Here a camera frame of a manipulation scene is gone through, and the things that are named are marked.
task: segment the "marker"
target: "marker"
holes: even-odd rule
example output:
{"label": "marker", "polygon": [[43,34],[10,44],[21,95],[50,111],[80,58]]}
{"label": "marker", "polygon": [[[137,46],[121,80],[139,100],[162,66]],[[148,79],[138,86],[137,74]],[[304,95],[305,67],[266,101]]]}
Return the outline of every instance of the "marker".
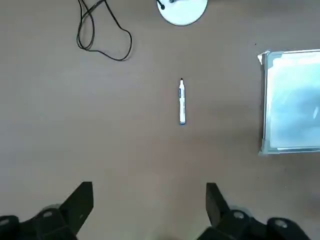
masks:
{"label": "marker", "polygon": [[184,80],[181,78],[179,85],[180,124],[186,124],[186,98]]}

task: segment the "screw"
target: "screw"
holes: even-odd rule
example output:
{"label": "screw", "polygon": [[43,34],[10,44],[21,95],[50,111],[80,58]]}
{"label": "screw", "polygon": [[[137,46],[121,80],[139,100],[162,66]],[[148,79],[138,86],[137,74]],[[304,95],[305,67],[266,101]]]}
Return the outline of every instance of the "screw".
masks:
{"label": "screw", "polygon": [[236,219],[244,219],[244,218],[245,218],[245,215],[244,215],[242,212],[240,212],[240,211],[235,211],[235,212],[233,213],[233,216],[234,216]]}
{"label": "screw", "polygon": [[48,217],[50,217],[50,216],[52,216],[52,212],[50,212],[50,211],[46,211],[46,212],[43,214],[43,217],[44,217],[44,218],[48,218]]}
{"label": "screw", "polygon": [[283,220],[281,220],[281,219],[275,220],[274,223],[275,223],[276,225],[278,225],[279,227],[284,228],[284,229],[286,229],[286,228],[288,227],[288,225],[286,224],[286,222],[283,221]]}
{"label": "screw", "polygon": [[9,223],[9,219],[4,219],[4,220],[0,221],[0,226],[4,226],[8,223]]}

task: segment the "cable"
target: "cable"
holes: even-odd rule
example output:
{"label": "cable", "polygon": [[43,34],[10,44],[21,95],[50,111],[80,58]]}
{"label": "cable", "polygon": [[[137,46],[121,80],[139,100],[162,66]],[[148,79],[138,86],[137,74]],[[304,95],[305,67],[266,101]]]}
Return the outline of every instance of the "cable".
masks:
{"label": "cable", "polygon": [[165,9],[166,9],[165,5],[163,5],[163,4],[160,2],[160,0],[156,0],[156,1],[158,2],[158,4],[160,5],[160,7],[161,7],[162,10],[165,10]]}
{"label": "cable", "polygon": [[[79,3],[79,6],[80,6],[80,22],[79,22],[79,27],[78,27],[78,32],[77,32],[77,35],[76,35],[76,44],[78,45],[78,47],[82,50],[85,50],[87,52],[95,52],[95,53],[100,53],[106,57],[108,57],[109,59],[112,59],[112,60],[115,60],[115,61],[118,61],[118,62],[123,62],[127,59],[127,57],[129,56],[130,52],[131,52],[131,49],[132,49],[132,35],[131,33],[122,28],[118,22],[118,20],[116,19],[115,15],[113,14],[113,12],[111,11],[110,7],[109,7],[109,4],[107,3],[107,0],[99,0],[97,1],[92,7],[88,8],[87,4],[85,3],[85,0],[77,0],[78,3]],[[122,57],[122,58],[115,58],[115,57],[112,57],[108,54],[106,54],[105,52],[103,51],[100,51],[100,50],[95,50],[95,49],[91,49],[92,45],[94,44],[94,41],[95,41],[95,34],[96,34],[96,26],[95,26],[95,21],[94,21],[94,17],[92,16],[92,13],[93,11],[100,5],[104,3],[106,8],[108,9],[110,15],[112,16],[113,20],[115,21],[116,25],[124,32],[128,33],[129,34],[129,37],[130,37],[130,46],[129,46],[129,49],[128,49],[128,52],[127,54]],[[82,27],[84,26],[84,23],[87,19],[87,17],[90,18],[90,21],[91,21],[91,26],[92,26],[92,35],[91,35],[91,39],[90,39],[90,42],[88,45],[83,45],[83,43],[81,42],[80,40],[80,34],[81,34],[81,29]]]}

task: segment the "white lamp base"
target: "white lamp base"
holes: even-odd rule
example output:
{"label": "white lamp base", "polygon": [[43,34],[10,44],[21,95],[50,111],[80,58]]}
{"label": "white lamp base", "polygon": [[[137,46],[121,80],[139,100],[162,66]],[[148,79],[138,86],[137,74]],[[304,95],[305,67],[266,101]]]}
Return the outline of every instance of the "white lamp base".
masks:
{"label": "white lamp base", "polygon": [[162,17],[169,23],[177,26],[186,26],[197,21],[204,14],[208,0],[160,0],[165,6],[161,9],[157,2]]}

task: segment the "gray table surface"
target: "gray table surface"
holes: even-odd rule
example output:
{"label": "gray table surface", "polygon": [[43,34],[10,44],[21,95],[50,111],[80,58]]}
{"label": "gray table surface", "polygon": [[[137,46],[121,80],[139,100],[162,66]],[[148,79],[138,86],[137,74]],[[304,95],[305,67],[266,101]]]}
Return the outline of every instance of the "gray table surface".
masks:
{"label": "gray table surface", "polygon": [[[91,180],[79,239],[193,240],[209,225],[210,181],[231,205],[291,218],[317,239],[319,154],[257,156],[257,54],[319,48],[320,2],[210,0],[188,27],[168,24],[156,1],[109,3],[133,34],[127,62],[77,48],[76,0],[2,3],[0,214],[26,220]],[[106,9],[94,16],[96,46],[121,56],[127,36]]]}

